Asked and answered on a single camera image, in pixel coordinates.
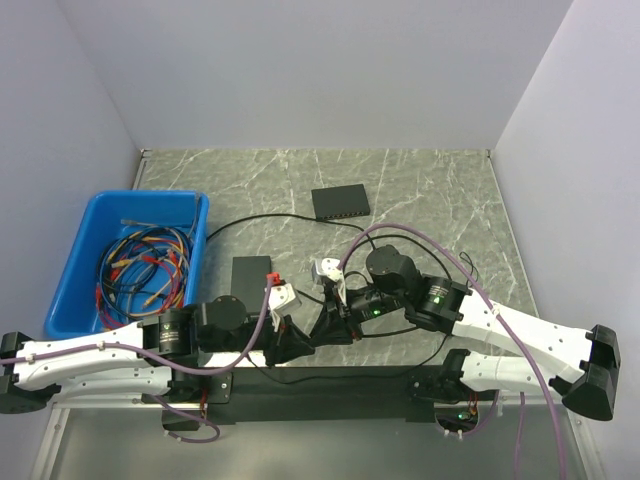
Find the black network switch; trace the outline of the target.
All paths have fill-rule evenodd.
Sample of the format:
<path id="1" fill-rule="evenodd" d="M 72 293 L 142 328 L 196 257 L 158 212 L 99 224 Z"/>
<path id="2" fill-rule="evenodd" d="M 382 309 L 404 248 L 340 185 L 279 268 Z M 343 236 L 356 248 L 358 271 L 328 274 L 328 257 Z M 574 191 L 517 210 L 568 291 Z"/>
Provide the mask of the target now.
<path id="1" fill-rule="evenodd" d="M 311 200 L 318 220 L 368 216 L 371 213 L 363 184 L 313 189 Z"/>
<path id="2" fill-rule="evenodd" d="M 231 295 L 240 300 L 250 317 L 261 311 L 266 276 L 271 272 L 270 256 L 243 256 L 232 260 Z"/>

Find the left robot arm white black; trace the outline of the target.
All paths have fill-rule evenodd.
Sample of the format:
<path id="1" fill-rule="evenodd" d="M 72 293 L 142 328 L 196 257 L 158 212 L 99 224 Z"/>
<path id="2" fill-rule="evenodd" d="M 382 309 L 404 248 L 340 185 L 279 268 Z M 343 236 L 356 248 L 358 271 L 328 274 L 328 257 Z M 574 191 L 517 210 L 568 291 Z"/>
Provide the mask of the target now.
<path id="1" fill-rule="evenodd" d="M 190 401 L 251 351 L 262 352 L 269 366 L 314 354 L 289 314 L 299 305 L 277 295 L 251 317 L 239 299 L 226 295 L 76 339 L 35 341 L 8 333 L 1 340 L 1 411 L 31 413 L 52 399 L 118 393 Z"/>

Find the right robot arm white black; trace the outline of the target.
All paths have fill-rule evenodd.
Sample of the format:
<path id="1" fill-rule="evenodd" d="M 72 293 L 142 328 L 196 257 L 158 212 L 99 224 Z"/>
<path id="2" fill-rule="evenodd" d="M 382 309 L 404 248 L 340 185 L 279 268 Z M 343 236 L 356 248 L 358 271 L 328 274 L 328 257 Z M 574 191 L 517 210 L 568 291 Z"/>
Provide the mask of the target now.
<path id="1" fill-rule="evenodd" d="M 448 353 L 422 388 L 433 400 L 454 403 L 470 392 L 493 390 L 542 393 L 583 417 L 612 420 L 621 367 L 613 329 L 566 327 L 501 306 L 475 288 L 421 273 L 391 245 L 374 249 L 365 266 L 370 283 L 350 290 L 339 260 L 314 263 L 312 276 L 324 289 L 326 310 L 311 333 L 318 344 L 349 344 L 362 338 L 362 323 L 401 310 L 418 329 L 503 351 Z"/>

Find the blue plastic bin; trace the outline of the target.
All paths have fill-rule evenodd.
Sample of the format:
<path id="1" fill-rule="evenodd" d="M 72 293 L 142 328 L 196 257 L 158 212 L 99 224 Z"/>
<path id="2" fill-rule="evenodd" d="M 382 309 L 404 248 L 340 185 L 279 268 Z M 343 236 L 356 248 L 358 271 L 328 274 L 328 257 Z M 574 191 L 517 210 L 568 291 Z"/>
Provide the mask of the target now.
<path id="1" fill-rule="evenodd" d="M 113 190 L 88 203 L 56 289 L 47 318 L 46 336 L 65 340 L 104 329 L 96 307 L 99 260 L 111 243 L 142 223 L 193 229 L 184 303 L 196 302 L 204 258 L 208 197 L 195 191 Z"/>

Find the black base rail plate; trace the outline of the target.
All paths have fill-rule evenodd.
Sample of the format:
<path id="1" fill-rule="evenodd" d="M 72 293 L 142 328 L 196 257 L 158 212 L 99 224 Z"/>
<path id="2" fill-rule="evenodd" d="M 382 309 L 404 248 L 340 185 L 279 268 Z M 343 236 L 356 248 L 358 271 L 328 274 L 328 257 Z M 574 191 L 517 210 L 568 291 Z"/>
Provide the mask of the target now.
<path id="1" fill-rule="evenodd" d="M 208 399 L 207 418 L 221 425 L 269 421 L 401 419 L 433 423 L 435 407 L 492 401 L 439 381 L 441 368 L 422 366 L 234 369 Z"/>

